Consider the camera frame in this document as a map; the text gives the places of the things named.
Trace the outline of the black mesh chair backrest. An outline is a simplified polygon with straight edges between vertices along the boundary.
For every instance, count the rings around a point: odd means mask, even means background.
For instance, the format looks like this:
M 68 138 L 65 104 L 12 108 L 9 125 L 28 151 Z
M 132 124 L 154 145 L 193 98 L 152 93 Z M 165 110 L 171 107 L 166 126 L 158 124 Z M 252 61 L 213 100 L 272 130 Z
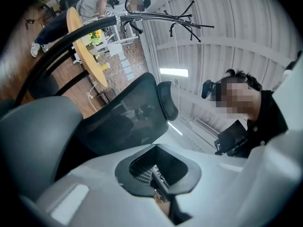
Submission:
M 168 130 L 154 76 L 144 73 L 83 120 L 75 136 L 98 156 L 152 144 Z

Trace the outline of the sunflower bouquet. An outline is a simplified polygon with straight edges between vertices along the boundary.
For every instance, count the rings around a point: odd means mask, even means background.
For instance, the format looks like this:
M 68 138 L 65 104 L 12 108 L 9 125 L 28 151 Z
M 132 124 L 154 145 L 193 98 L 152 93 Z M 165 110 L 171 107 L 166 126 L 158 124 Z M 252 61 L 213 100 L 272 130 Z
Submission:
M 94 31 L 92 33 L 89 33 L 89 37 L 90 37 L 90 40 L 91 40 L 92 44 L 94 44 L 94 45 L 100 44 L 101 43 L 101 38 L 102 38 L 101 30 L 97 30 L 97 31 Z

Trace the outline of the person's left hand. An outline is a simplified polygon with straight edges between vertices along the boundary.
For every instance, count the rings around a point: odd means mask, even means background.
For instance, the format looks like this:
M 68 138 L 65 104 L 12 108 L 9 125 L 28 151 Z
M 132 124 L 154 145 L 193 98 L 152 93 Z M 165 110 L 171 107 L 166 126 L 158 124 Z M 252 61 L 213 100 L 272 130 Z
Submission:
M 154 199 L 160 210 L 169 218 L 170 201 L 168 201 L 166 197 L 160 195 L 156 189 L 154 190 Z

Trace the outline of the person's black clothing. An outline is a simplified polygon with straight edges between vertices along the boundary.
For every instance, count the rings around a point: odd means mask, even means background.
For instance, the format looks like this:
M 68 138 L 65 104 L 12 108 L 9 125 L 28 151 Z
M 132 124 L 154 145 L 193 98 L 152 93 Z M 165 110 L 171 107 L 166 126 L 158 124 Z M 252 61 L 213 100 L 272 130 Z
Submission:
M 266 145 L 272 138 L 288 130 L 285 119 L 272 94 L 273 92 L 270 90 L 261 91 L 261 106 L 258 117 L 254 122 L 247 120 L 249 141 L 244 150 L 245 158 L 249 156 L 253 148 Z

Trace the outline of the black coat rack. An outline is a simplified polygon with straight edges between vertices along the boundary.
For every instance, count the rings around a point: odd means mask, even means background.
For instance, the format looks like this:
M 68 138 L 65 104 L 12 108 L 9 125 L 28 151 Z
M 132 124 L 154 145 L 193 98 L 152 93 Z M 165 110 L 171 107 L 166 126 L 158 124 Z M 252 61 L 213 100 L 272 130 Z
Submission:
M 172 33 L 175 25 L 180 25 L 184 27 L 187 31 L 191 33 L 191 37 L 196 38 L 198 42 L 201 40 L 196 36 L 196 34 L 192 31 L 192 28 L 202 28 L 209 27 L 214 28 L 214 26 L 209 25 L 198 25 L 192 23 L 191 20 L 186 21 L 184 17 L 192 17 L 191 14 L 187 14 L 186 12 L 189 8 L 195 3 L 191 1 L 186 10 L 180 15 L 170 15 L 167 12 L 164 13 L 150 13 L 150 12 L 135 12 L 128 9 L 128 3 L 130 0 L 125 0 L 125 9 L 128 15 L 125 16 L 111 16 L 107 18 L 103 18 L 92 22 L 90 24 L 83 25 L 78 16 L 78 12 L 74 8 L 69 8 L 67 11 L 67 24 L 69 33 L 64 36 L 61 40 L 59 40 L 55 45 L 53 45 L 33 66 L 32 70 L 28 73 L 18 95 L 15 100 L 13 107 L 18 107 L 21 105 L 22 100 L 30 88 L 32 84 L 34 84 L 37 79 L 46 71 L 46 69 L 62 54 L 67 54 L 66 51 L 70 47 L 74 47 L 75 52 L 80 57 L 80 60 L 85 67 L 85 70 L 70 80 L 66 85 L 64 85 L 58 92 L 56 92 L 55 96 L 62 96 L 66 91 L 68 91 L 71 87 L 73 87 L 76 83 L 81 81 L 88 75 L 91 75 L 94 80 L 104 87 L 107 87 L 107 80 L 101 70 L 101 66 L 95 61 L 94 57 L 83 45 L 81 38 L 88 35 L 91 32 L 94 32 L 98 29 L 102 29 L 109 26 L 118 25 L 121 22 L 124 22 L 124 25 L 129 24 L 133 29 L 135 29 L 139 34 L 143 33 L 143 30 L 136 27 L 133 22 L 135 21 L 143 21 L 143 20 L 151 20 L 151 21 L 165 21 L 171 22 L 172 25 L 170 27 L 170 33 Z

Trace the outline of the ceiling light panel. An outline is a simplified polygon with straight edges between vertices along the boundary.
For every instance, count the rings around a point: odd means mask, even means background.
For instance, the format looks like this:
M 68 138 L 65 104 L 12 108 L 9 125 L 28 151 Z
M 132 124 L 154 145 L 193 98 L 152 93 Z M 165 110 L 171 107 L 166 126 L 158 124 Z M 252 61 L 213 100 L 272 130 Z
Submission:
M 160 68 L 160 73 L 162 75 L 171 75 L 171 76 L 179 76 L 179 77 L 186 77 L 186 78 L 189 76 L 188 69 Z

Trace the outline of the black chair headrest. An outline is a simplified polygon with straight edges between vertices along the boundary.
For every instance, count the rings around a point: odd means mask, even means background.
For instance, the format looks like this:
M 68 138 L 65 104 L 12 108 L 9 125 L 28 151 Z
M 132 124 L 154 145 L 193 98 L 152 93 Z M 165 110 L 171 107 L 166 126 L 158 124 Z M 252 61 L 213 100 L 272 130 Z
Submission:
M 178 109 L 171 95 L 171 81 L 164 81 L 157 85 L 158 96 L 163 113 L 168 121 L 174 121 L 178 117 Z

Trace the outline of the white storage shelf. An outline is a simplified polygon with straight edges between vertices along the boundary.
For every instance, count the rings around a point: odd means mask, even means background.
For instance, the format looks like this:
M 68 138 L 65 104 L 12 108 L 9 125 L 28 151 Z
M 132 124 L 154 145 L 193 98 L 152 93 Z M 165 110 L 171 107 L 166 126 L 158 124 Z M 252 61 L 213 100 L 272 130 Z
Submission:
M 115 44 L 120 44 L 121 46 L 131 44 L 137 38 L 138 36 L 129 25 L 126 26 L 126 30 L 122 25 L 114 25 L 107 29 L 102 29 L 100 43 L 93 45 L 95 49 L 94 55 L 109 52 L 109 48 Z

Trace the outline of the black chest device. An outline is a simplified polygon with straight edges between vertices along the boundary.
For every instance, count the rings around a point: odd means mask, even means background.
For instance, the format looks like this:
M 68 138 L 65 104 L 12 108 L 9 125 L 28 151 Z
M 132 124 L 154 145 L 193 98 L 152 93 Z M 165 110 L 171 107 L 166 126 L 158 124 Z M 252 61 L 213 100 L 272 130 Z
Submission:
M 231 126 L 218 135 L 214 142 L 217 149 L 216 155 L 223 155 L 235 149 L 247 137 L 247 130 L 239 120 L 236 120 Z

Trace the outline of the round wooden table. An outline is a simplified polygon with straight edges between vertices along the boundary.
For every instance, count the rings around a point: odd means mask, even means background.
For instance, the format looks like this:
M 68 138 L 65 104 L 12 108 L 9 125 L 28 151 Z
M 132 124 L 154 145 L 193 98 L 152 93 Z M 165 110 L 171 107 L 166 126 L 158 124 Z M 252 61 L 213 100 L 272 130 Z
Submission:
M 66 15 L 69 37 L 72 40 L 75 52 L 80 58 L 85 70 L 93 77 L 93 79 L 104 87 L 107 87 L 107 80 L 100 68 L 100 64 L 96 62 L 94 56 L 89 52 L 82 38 L 90 32 L 97 30 L 97 22 L 83 25 L 77 10 L 71 7 L 67 10 Z

